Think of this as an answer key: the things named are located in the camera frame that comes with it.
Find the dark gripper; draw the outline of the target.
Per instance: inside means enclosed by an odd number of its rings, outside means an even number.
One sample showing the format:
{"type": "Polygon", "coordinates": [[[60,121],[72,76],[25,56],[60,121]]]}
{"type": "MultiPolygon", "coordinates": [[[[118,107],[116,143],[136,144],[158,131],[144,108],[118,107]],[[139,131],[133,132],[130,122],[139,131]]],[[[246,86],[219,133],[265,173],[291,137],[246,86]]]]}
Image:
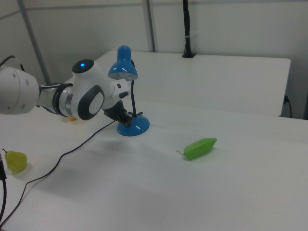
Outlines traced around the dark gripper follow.
{"type": "Polygon", "coordinates": [[[132,112],[127,112],[124,108],[123,102],[120,100],[114,106],[108,109],[103,109],[104,114],[113,119],[118,120],[124,127],[129,128],[131,120],[134,117],[132,112]]]}

